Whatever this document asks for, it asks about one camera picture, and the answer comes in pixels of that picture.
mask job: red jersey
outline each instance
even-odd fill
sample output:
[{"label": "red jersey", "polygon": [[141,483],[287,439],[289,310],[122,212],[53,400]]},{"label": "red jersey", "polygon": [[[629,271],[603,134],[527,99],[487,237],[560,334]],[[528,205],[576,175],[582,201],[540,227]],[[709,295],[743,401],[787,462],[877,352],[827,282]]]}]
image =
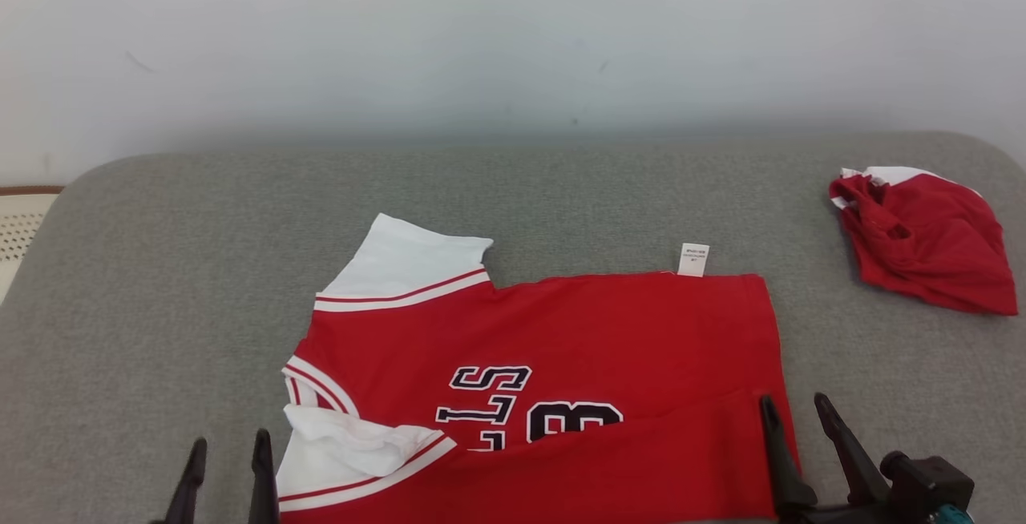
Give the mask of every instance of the red jersey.
[{"label": "red jersey", "polygon": [[1003,229],[979,193],[916,167],[841,170],[830,185],[862,280],[936,306],[1015,316]]},{"label": "red jersey", "polygon": [[[511,493],[520,506],[504,514],[536,520],[773,516],[759,397],[777,402],[792,448],[793,432],[761,278],[497,289],[481,264],[490,244],[381,214],[318,294],[284,369],[294,432],[278,475],[283,522],[357,508],[345,521],[499,521],[474,516],[478,502]],[[325,454],[343,468],[316,459]]]}]

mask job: jersey print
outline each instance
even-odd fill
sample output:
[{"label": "jersey print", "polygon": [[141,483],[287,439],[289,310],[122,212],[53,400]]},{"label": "jersey print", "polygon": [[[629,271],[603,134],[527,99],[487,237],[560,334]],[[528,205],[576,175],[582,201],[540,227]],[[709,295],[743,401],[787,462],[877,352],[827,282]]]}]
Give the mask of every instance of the jersey print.
[{"label": "jersey print", "polygon": [[[456,390],[476,390],[486,391],[492,388],[498,391],[520,392],[530,377],[531,369],[527,366],[488,366],[483,371],[476,366],[457,368],[449,388]],[[468,377],[477,376],[477,380]],[[508,376],[509,379],[499,381],[501,376]],[[513,406],[516,404],[516,396],[495,394],[489,396],[488,405],[490,410],[453,410],[444,406],[439,406],[435,412],[435,420],[439,422],[449,422],[459,420],[486,421],[494,426],[505,426],[510,414],[513,413]],[[561,432],[581,432],[586,422],[594,422],[600,426],[616,424],[624,419],[613,404],[595,402],[536,402],[527,411],[527,434],[526,442],[540,440],[547,434],[558,434]],[[552,421],[558,422],[558,428],[552,429]],[[481,441],[487,442],[486,448],[475,448],[482,451],[498,451],[506,447],[506,431],[504,430],[482,430]]]}]

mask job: clothing tag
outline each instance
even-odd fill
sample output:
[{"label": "clothing tag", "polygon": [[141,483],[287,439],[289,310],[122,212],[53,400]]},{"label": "clothing tag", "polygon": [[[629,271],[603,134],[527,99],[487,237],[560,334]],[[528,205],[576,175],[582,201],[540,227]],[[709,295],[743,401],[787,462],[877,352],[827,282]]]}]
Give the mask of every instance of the clothing tag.
[{"label": "clothing tag", "polygon": [[680,248],[680,276],[701,278],[705,273],[705,260],[709,257],[709,246],[702,244],[684,244]]}]

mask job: sleeve trim stripe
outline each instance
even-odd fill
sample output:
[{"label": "sleeve trim stripe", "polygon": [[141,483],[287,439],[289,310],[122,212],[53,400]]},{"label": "sleeve trim stripe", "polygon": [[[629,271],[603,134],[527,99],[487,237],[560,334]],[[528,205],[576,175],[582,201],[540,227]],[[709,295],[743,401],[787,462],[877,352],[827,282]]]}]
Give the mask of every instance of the sleeve trim stripe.
[{"label": "sleeve trim stripe", "polygon": [[300,405],[300,386],[297,384],[295,378],[285,377],[285,382],[288,385],[288,399],[292,404]]},{"label": "sleeve trim stripe", "polygon": [[430,286],[422,287],[419,290],[408,291],[408,293],[400,294],[400,295],[392,296],[392,297],[344,298],[344,297],[334,297],[334,296],[326,296],[326,295],[322,295],[322,294],[317,294],[317,300],[318,301],[338,301],[338,303],[347,303],[347,304],[359,304],[359,303],[366,303],[366,301],[395,301],[395,300],[398,300],[399,298],[407,298],[409,296],[415,296],[417,294],[424,293],[425,291],[428,291],[428,290],[433,290],[435,288],[439,288],[439,287],[445,286],[446,284],[451,284],[453,282],[459,282],[459,280],[464,280],[466,278],[470,278],[471,276],[476,276],[476,275],[478,275],[478,273],[484,273],[484,269],[481,268],[480,270],[475,270],[473,272],[468,272],[468,273],[465,273],[462,276],[457,276],[456,278],[449,278],[447,280],[443,280],[443,282],[438,282],[436,284],[430,284]]},{"label": "sleeve trim stripe", "polygon": [[315,368],[313,364],[303,360],[301,357],[292,356],[289,357],[285,368],[281,371],[286,376],[310,386],[316,393],[323,396],[333,409],[360,417],[359,412],[356,410],[356,404],[346,394],[346,391],[337,381],[331,379],[330,376]]},{"label": "sleeve trim stripe", "polygon": [[413,476],[429,467],[435,460],[447,454],[457,447],[456,442],[438,432],[438,437],[422,450],[410,456],[399,470],[381,478],[368,478],[352,484],[325,488],[313,492],[285,495],[279,498],[278,509],[281,512],[293,512],[339,505],[370,494],[378,493]]},{"label": "sleeve trim stripe", "polygon": [[370,310],[385,310],[390,308],[402,308],[403,306],[413,306],[429,298],[436,298],[452,291],[489,282],[488,275],[484,270],[466,273],[453,280],[446,280],[438,284],[413,291],[412,295],[406,294],[397,298],[322,298],[318,296],[314,304],[315,312],[366,312]]}]

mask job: gray fabric surface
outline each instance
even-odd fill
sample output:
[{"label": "gray fabric surface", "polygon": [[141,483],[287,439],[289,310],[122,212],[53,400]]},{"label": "gray fabric surface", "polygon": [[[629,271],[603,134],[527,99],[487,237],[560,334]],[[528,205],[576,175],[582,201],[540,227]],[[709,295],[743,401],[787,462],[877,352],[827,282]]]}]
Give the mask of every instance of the gray fabric surface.
[{"label": "gray fabric surface", "polygon": [[252,435],[271,430],[279,459],[288,434],[279,369],[315,291],[382,210],[490,236],[485,263],[500,286],[674,270],[682,242],[709,244],[707,273],[766,279],[821,500],[842,501],[846,487],[816,391],[873,458],[943,455],[976,480],[979,521],[1018,521],[1026,322],[859,283],[826,189],[839,167],[868,165],[924,167],[977,189],[1026,286],[1026,173],[949,133],[144,156],[100,167],[55,202],[0,308],[2,519],[157,518],[205,435],[199,522],[244,522]]}]

